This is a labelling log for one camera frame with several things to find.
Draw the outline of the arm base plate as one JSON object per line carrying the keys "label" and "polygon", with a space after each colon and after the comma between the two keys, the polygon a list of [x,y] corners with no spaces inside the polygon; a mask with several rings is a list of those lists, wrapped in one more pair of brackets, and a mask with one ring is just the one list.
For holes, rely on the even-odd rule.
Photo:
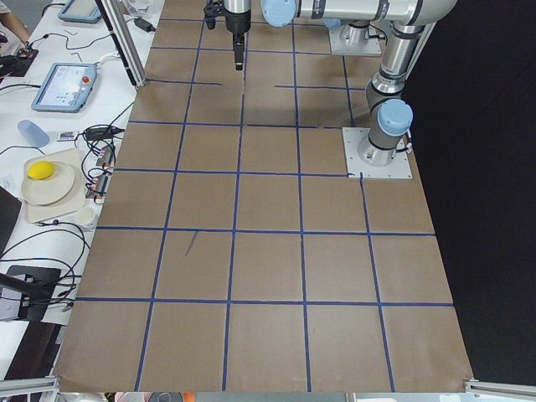
{"label": "arm base plate", "polygon": [[382,54],[379,35],[368,23],[350,23],[329,28],[332,54],[379,57]]}
{"label": "arm base plate", "polygon": [[380,150],[369,142],[369,128],[344,127],[343,146],[349,178],[412,179],[404,140],[391,150]]}

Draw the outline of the person's hand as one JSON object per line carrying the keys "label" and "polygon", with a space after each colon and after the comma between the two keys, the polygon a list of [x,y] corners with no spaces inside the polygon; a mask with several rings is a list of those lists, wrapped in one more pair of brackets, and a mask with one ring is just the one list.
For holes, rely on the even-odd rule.
{"label": "person's hand", "polygon": [[15,34],[22,42],[28,42],[30,33],[22,21],[12,12],[1,12],[1,24]]}

